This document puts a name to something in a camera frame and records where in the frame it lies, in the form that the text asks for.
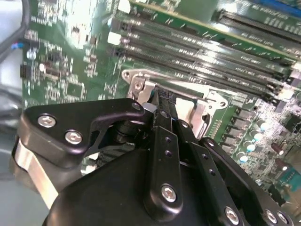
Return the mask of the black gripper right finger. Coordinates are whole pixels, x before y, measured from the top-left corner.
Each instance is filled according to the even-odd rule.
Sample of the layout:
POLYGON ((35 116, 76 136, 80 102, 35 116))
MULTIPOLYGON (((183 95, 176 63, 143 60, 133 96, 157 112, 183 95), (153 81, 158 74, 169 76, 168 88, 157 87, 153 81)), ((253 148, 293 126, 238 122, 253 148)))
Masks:
POLYGON ((292 226, 293 219, 211 138, 197 140, 178 119, 175 103, 166 107, 178 136, 180 158, 195 168, 199 198, 211 226, 292 226))

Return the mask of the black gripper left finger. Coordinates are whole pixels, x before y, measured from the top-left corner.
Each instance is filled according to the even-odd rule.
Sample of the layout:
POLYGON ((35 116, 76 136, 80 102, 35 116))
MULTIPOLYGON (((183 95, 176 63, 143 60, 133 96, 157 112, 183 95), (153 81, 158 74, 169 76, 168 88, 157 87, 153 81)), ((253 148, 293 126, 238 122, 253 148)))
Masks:
POLYGON ((69 185, 133 150, 149 150, 155 126, 172 130, 166 101, 112 99, 33 106, 20 119, 13 158, 51 209, 69 185))

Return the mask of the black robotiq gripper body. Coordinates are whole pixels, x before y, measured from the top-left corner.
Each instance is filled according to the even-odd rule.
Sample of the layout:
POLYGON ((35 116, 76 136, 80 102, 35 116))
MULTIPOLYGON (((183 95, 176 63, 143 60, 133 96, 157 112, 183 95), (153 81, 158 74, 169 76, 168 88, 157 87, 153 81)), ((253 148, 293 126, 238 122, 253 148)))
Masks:
POLYGON ((176 133, 153 128, 149 150, 133 150, 67 186, 46 226, 209 226, 200 180, 180 158, 176 133))

